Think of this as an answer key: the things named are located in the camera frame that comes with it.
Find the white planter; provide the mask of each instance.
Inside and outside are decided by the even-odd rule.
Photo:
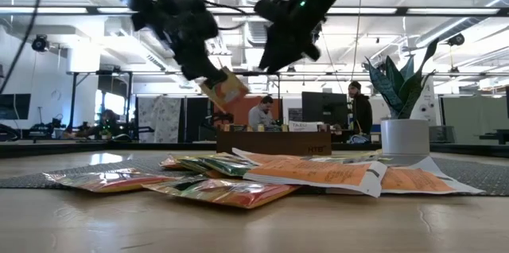
[[[382,121],[382,152],[387,156],[427,156],[428,121],[419,119]]]

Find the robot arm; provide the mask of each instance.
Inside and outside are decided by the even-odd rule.
[[[313,60],[320,50],[313,44],[321,22],[336,0],[260,0],[254,7],[261,17],[272,21],[267,30],[265,52],[259,67],[268,73],[293,63],[303,54]]]
[[[159,41],[173,50],[186,79],[204,76],[212,84],[227,79],[208,59],[204,42],[216,37],[219,28],[203,0],[121,1],[137,12],[132,17],[135,30],[152,29]],[[301,59],[303,54],[317,60],[320,51],[313,42],[335,1],[260,0],[254,11],[273,24],[267,30],[259,67],[274,73]]]
[[[206,77],[214,84],[227,78],[208,59],[205,41],[216,37],[219,28],[204,0],[120,1],[137,12],[131,18],[136,31],[148,27],[175,53],[187,80]]]

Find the person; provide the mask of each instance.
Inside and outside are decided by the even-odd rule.
[[[274,99],[269,95],[263,97],[260,104],[252,107],[249,110],[249,126],[253,128],[253,130],[258,129],[258,125],[262,124],[267,127],[274,124],[274,119],[272,118],[272,113],[270,110],[274,104]]]
[[[87,138],[92,135],[100,136],[103,132],[107,132],[109,136],[114,137],[121,134],[117,125],[118,116],[112,110],[105,110],[101,114],[99,125],[81,130],[76,133],[65,133],[65,138]]]
[[[373,112],[369,97],[361,94],[361,86],[357,81],[348,85],[348,95],[353,99],[353,129],[356,134],[370,134],[373,126]]]

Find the snake plant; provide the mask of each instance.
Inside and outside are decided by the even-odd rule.
[[[369,76],[373,87],[382,94],[390,108],[390,116],[393,119],[409,119],[415,103],[421,95],[425,82],[429,75],[422,76],[422,68],[437,51],[439,39],[428,45],[424,60],[419,69],[414,72],[414,57],[411,56],[406,65],[398,70],[392,59],[387,56],[385,62],[386,74],[373,67],[367,59]]]

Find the fluorescent light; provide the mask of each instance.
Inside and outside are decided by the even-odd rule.
[[[446,9],[446,8],[421,8],[421,9],[408,9],[408,14],[464,14],[465,16],[471,14],[496,14],[499,9],[487,9],[487,8],[468,8],[468,9]]]
[[[87,9],[84,7],[40,7],[39,14],[85,14]]]
[[[394,14],[396,8],[371,8],[371,7],[333,7],[328,14]]]
[[[128,7],[99,7],[97,9],[100,13],[107,14],[128,14],[133,13]]]
[[[0,7],[0,14],[31,14],[33,7],[28,6],[7,6]],[[39,14],[86,14],[87,9],[84,7],[39,7],[37,10]]]

